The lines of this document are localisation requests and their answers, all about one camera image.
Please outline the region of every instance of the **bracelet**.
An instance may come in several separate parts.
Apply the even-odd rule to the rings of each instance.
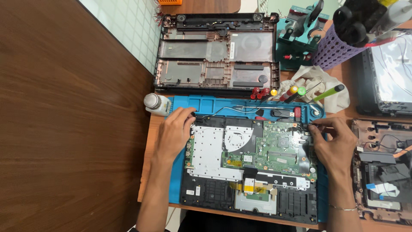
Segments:
[[[329,204],[329,206],[330,206],[330,207],[333,207],[333,208],[335,208],[335,209],[341,209],[341,210],[343,210],[343,211],[354,211],[354,210],[357,210],[357,209],[358,209],[358,205],[357,205],[357,204],[356,204],[356,207],[355,207],[355,208],[351,208],[351,209],[349,209],[349,208],[339,208],[339,207],[333,206],[333,205],[331,205],[331,204]]]

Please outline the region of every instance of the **orange container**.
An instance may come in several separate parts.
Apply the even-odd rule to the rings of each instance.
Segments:
[[[158,0],[160,5],[181,5],[182,0]]]

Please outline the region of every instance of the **tiled wall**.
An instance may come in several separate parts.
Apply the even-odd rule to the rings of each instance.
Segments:
[[[79,0],[151,73],[160,27],[153,0]]]

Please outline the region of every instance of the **pen holder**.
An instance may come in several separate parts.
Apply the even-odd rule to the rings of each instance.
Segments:
[[[352,47],[339,39],[332,24],[324,38],[319,41],[318,50],[312,57],[312,64],[319,65],[324,71],[348,60],[367,47]]]

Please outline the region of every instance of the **brown wooden surface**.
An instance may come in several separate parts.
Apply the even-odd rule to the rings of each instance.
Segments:
[[[325,26],[325,30],[327,30],[330,25],[332,24],[332,21],[329,20]],[[400,27],[402,28],[412,28],[412,21],[408,21],[407,23],[401,25]],[[330,114],[327,113],[327,117],[343,117],[347,120],[348,125],[350,123],[350,120],[353,118],[363,118],[363,119],[380,119],[380,120],[391,120],[391,121],[402,121],[402,122],[412,122],[412,120],[407,120],[407,119],[398,119],[398,118],[380,118],[380,117],[368,117],[364,115],[360,115],[356,112],[355,107],[358,105],[357,101],[357,86],[356,83],[354,82],[354,79],[350,75],[350,65],[349,62],[344,62],[341,65],[337,65],[333,69],[330,69],[327,71],[327,73],[332,76],[336,77],[339,81],[344,83],[346,87],[348,88],[349,91],[349,97],[350,97],[350,105],[348,108],[337,112],[336,114]],[[295,74],[295,72],[288,72],[288,71],[282,71],[281,72],[281,81],[287,80],[292,78],[292,76]],[[140,190],[139,190],[139,197],[138,201],[142,201],[143,199],[143,194],[144,190],[146,187],[147,183],[147,178],[149,176],[149,171],[150,171],[150,159],[155,151],[155,141],[157,140],[157,131],[159,128],[160,123],[164,120],[164,117],[160,116],[151,116],[150,117],[150,125],[149,125],[149,133],[147,135],[147,144],[146,144],[146,151],[145,151],[145,162],[143,164],[143,172],[142,172],[142,178],[141,178],[141,184],[140,184]],[[294,222],[289,222],[286,220],[277,220],[277,219],[270,219],[270,218],[264,218],[264,217],[257,217],[257,216],[249,216],[249,215],[242,215],[239,213],[230,213],[226,211],[218,211],[218,210],[210,210],[210,209],[204,209],[204,208],[197,208],[197,207],[191,207],[191,206],[184,206],[181,204],[169,204],[172,207],[177,207],[177,208],[184,208],[184,209],[191,209],[191,210],[196,210],[196,211],[203,211],[203,212],[209,212],[209,213],[217,213],[217,214],[222,214],[222,215],[230,215],[234,217],[241,217],[241,218],[250,218],[254,220],[261,220],[261,221],[267,221],[267,222],[273,222],[273,223],[280,223],[280,224],[286,224],[286,225],[294,225],[294,226],[302,226],[302,227],[307,227],[307,228],[313,228],[313,229],[321,229],[325,230],[326,229],[326,224],[325,223],[319,223],[318,225],[309,225],[309,224],[302,224],[302,223],[294,223]],[[380,222],[375,222],[372,219],[370,219],[369,215],[366,215],[366,218],[368,220],[362,220],[362,227],[364,231],[373,231],[373,232],[387,232],[393,229],[396,229],[398,232],[406,232],[406,231],[411,231],[412,227],[404,226],[404,225],[397,225],[397,224],[390,224],[390,223],[380,223]]]
[[[0,21],[0,231],[127,231],[152,75],[75,0]]]
[[[164,5],[164,14],[235,13],[240,10],[240,0],[183,0],[181,5]]]

